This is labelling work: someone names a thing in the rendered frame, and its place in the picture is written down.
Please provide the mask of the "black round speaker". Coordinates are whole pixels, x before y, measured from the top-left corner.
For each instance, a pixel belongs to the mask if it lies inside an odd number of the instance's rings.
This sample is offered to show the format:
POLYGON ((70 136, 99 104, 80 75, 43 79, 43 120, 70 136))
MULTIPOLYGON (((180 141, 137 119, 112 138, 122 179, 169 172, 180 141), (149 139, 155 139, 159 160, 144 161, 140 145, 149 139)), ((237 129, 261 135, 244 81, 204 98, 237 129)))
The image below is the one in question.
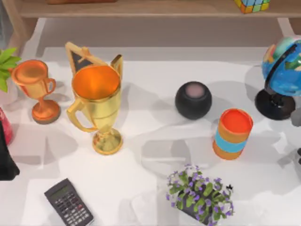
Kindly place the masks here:
POLYGON ((189 81, 177 90, 174 102, 181 116, 189 120, 198 120, 210 111, 212 94, 205 84, 189 81))

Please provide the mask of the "large gold trophy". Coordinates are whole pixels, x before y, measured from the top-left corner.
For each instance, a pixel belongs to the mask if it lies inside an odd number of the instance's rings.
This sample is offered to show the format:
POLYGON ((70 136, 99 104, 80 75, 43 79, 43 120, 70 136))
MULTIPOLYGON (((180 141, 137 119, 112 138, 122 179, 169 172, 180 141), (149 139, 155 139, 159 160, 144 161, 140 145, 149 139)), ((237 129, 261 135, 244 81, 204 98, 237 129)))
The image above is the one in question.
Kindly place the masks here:
POLYGON ((121 104, 123 57, 108 65, 89 64, 76 71, 71 82, 75 101, 67 109, 69 120, 84 132, 94 132, 93 148, 103 155, 122 146, 121 134, 113 128, 121 104))

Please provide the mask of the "orange and blue can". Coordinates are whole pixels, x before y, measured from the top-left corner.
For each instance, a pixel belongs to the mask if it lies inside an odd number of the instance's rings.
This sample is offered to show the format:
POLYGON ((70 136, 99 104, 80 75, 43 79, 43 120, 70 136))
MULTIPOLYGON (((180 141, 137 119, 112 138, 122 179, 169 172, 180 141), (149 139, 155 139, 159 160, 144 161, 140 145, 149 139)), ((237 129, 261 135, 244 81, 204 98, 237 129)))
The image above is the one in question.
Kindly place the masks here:
POLYGON ((253 119, 245 111, 231 108, 224 111, 219 118, 217 131, 213 140, 213 150, 225 160, 238 158, 247 143, 253 119))

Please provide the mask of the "framed blackboard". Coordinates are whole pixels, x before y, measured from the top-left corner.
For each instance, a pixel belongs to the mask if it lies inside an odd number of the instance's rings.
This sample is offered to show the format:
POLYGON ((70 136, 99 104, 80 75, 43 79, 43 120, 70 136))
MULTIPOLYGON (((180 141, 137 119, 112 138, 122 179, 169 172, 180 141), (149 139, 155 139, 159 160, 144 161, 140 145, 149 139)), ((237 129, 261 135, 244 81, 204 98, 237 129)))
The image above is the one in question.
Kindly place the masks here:
POLYGON ((79 47, 71 42, 67 42, 65 49, 73 74, 88 65, 108 65, 106 62, 92 55, 87 47, 79 47))

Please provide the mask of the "purple flower pot plant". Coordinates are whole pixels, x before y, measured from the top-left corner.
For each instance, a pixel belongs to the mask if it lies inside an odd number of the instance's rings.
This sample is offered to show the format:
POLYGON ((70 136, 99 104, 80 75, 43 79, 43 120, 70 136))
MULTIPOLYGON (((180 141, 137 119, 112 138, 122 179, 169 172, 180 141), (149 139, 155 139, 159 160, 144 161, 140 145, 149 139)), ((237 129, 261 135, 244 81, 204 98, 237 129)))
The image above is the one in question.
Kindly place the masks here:
POLYGON ((205 177, 197 165, 186 164, 167 177, 166 199, 205 226, 217 226, 221 218, 234 214, 232 185, 224 186, 221 178, 205 177))

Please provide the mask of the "wooden shelf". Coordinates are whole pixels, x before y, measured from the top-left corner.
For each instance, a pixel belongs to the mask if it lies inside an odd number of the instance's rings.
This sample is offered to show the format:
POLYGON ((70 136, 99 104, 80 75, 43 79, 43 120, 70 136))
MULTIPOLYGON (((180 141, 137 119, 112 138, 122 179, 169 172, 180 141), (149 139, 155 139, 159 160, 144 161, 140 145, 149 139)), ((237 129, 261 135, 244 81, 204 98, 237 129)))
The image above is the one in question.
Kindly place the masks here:
POLYGON ((146 19, 164 18, 288 18, 292 30, 301 35, 301 0, 264 0, 259 12, 251 12, 240 0, 0 0, 13 26, 13 46, 23 47, 32 37, 39 19, 54 19, 58 32, 67 41, 80 40, 84 32, 101 28, 108 31, 111 25, 95 25, 95 19, 104 22, 126 20, 141 24, 146 19))

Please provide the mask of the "small bronze trophy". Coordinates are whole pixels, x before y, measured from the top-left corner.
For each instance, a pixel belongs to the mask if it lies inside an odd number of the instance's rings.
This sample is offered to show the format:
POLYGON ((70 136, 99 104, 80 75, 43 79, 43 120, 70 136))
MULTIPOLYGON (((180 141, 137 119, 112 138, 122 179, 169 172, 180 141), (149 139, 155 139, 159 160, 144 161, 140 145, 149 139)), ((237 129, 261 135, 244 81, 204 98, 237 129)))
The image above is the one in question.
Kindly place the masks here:
POLYGON ((27 97, 38 101, 32 108, 32 118, 38 124, 55 122, 60 116, 61 108, 56 101, 44 99, 56 88, 56 80, 48 76, 48 66, 40 60, 27 60, 8 71, 20 90, 27 97))

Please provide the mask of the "black calculator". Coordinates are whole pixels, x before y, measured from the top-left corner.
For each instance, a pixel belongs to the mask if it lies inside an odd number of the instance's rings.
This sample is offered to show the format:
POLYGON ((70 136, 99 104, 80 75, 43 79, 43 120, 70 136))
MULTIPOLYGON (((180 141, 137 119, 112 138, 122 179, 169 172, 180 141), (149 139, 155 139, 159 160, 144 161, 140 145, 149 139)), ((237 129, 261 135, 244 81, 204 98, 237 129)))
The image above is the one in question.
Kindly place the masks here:
POLYGON ((69 179, 54 185, 44 195, 65 226, 89 226, 93 223, 94 216, 69 179))

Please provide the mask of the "blue globe on black stand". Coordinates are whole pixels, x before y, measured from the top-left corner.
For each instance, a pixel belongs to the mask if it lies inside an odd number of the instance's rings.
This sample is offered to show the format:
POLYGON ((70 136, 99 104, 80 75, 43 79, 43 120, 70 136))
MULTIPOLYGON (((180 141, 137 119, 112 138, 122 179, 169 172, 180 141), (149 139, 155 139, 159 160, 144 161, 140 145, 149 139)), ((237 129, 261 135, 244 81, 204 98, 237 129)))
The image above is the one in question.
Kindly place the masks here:
POLYGON ((255 96, 255 106, 265 117, 286 120, 301 97, 301 38, 284 37, 271 45, 261 64, 264 89, 255 96))

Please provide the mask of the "red can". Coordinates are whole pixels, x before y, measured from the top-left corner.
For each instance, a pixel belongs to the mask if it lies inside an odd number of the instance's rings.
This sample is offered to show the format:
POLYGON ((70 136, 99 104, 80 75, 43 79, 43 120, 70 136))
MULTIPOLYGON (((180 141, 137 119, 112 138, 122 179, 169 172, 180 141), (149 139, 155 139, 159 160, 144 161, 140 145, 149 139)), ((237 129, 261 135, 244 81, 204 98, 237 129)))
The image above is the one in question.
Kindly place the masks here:
POLYGON ((13 129, 11 123, 9 122, 8 118, 6 117, 1 107, 0 107, 0 121, 2 122, 6 144, 9 145, 13 138, 13 129))

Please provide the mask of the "colourful puzzle cube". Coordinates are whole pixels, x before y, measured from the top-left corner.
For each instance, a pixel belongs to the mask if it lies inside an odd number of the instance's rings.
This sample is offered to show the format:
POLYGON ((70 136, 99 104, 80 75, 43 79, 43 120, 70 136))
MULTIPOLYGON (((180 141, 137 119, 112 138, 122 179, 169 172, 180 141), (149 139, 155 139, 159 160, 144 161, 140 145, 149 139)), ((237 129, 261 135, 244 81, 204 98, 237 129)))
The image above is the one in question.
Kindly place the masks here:
POLYGON ((234 0, 243 14, 265 11, 269 8, 270 0, 234 0))

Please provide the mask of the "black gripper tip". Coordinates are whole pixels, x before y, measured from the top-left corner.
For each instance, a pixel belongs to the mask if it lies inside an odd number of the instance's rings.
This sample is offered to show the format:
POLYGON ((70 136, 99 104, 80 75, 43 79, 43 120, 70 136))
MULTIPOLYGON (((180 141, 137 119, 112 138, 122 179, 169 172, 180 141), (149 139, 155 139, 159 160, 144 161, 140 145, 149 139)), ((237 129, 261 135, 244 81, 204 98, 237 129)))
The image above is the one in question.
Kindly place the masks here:
POLYGON ((0 181, 11 181, 19 174, 20 170, 9 153, 4 128, 0 121, 0 181))

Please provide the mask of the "green leafy plant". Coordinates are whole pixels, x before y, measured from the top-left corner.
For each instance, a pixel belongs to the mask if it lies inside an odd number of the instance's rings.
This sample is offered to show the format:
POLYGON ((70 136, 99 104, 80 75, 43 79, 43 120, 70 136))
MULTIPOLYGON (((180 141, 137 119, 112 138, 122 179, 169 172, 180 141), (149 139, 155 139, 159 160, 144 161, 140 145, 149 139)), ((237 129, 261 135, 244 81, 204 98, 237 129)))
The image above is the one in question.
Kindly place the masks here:
POLYGON ((10 69, 14 69, 21 60, 20 57, 14 56, 16 48, 0 49, 0 90, 7 93, 7 79, 10 77, 10 69))

